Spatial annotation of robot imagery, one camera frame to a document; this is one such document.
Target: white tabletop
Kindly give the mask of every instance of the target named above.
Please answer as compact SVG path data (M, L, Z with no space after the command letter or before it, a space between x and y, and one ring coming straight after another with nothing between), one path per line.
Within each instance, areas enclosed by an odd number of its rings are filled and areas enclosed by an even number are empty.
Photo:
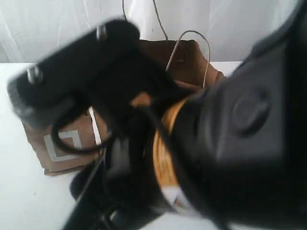
M213 62L229 75L239 62ZM45 176L28 143L20 120L7 99L7 80L30 64L0 64L0 228L3 230L60 230L74 200L69 184L75 173ZM164 215L146 230L213 230L211 222Z

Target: white curtain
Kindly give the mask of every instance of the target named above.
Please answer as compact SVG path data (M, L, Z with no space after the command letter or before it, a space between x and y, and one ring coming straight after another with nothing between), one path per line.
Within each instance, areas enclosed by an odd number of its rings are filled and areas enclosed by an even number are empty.
M210 42L212 61L242 60L251 46L282 24L298 0L156 0L170 39L188 29ZM162 40L152 0L126 0L141 37ZM101 22L122 18L121 0L0 0L0 62L33 62ZM197 40L206 56L207 48Z

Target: metal screw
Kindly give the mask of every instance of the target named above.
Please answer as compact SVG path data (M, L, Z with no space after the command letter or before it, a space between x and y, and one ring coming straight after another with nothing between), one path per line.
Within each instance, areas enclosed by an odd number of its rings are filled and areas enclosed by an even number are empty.
M30 84L39 84L43 81L43 73L37 66L27 69L28 81Z
M96 38L97 38L98 41L106 41L107 32L106 32L106 27L104 25L97 27Z

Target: white backdrop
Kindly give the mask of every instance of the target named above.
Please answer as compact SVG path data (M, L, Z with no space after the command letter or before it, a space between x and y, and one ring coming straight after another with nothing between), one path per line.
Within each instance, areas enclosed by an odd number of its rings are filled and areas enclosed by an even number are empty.
M199 30L210 42L212 61L237 61L284 22L297 1L156 0L156 4L170 39L187 29ZM125 8L142 38L164 39L152 0L126 0ZM121 0L0 0L0 62L38 61L114 17L122 17ZM198 40L196 35L184 38ZM206 53L203 41L198 41Z

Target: round button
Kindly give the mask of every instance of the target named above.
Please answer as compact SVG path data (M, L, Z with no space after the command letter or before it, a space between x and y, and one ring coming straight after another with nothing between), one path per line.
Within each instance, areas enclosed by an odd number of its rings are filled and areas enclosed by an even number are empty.
M263 126L269 109L269 98L265 91L252 90L242 93L232 109L235 129L243 135L255 133Z

